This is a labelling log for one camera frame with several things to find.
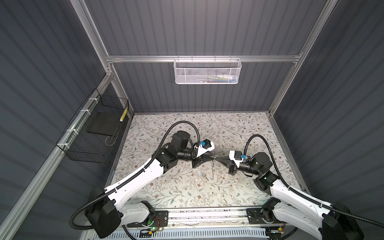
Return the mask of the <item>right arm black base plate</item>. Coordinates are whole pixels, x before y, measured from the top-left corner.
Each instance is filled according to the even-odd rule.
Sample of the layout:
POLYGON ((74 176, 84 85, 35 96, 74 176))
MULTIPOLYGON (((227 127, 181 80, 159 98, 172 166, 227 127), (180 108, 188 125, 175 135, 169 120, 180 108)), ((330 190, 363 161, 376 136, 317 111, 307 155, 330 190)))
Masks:
POLYGON ((286 223, 279 221, 272 211, 264 211, 262 207, 259 208, 247 208, 247 218, 250 224, 277 224, 285 226, 286 223))

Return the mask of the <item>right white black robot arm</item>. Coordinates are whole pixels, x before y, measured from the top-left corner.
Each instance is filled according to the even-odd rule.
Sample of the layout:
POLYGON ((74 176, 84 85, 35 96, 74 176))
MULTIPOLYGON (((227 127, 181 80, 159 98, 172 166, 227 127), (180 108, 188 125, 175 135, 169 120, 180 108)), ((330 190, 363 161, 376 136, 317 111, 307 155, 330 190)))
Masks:
POLYGON ((217 159, 229 168, 256 176, 257 188, 270 195, 263 206, 263 219, 267 223, 285 222, 312 235, 318 240, 362 240, 364 233, 344 205, 333 205, 318 200, 296 188, 286 186, 282 177, 270 168, 273 162, 266 153, 247 157, 239 151, 231 151, 228 157, 217 159))

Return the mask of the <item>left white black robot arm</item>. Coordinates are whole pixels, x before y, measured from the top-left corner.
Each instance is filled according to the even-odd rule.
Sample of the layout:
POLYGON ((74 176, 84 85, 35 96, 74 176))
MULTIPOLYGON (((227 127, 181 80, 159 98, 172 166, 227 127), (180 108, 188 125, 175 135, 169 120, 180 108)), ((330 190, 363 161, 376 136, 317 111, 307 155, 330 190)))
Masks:
POLYGON ((171 142, 160 148, 156 157, 151 157, 141 169, 137 169, 119 182, 104 189, 96 187, 89 195, 89 206, 85 216, 97 235, 103 239, 122 225, 140 223, 149 225, 153 222, 155 210, 146 201, 131 207, 125 203, 140 189, 175 167, 178 161, 191 161, 194 168, 205 161, 210 161, 215 145, 205 139, 191 148, 190 135, 185 131, 173 134, 171 142))

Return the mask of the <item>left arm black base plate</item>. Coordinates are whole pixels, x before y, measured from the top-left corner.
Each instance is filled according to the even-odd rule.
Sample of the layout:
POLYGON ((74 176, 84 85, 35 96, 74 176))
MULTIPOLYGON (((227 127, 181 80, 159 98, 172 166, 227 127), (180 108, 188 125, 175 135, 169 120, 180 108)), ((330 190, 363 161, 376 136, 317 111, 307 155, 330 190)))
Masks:
POLYGON ((127 224, 128 228, 141 228, 141 227, 166 227, 168 225, 169 211, 154 211, 150 212, 147 218, 141 223, 127 224))

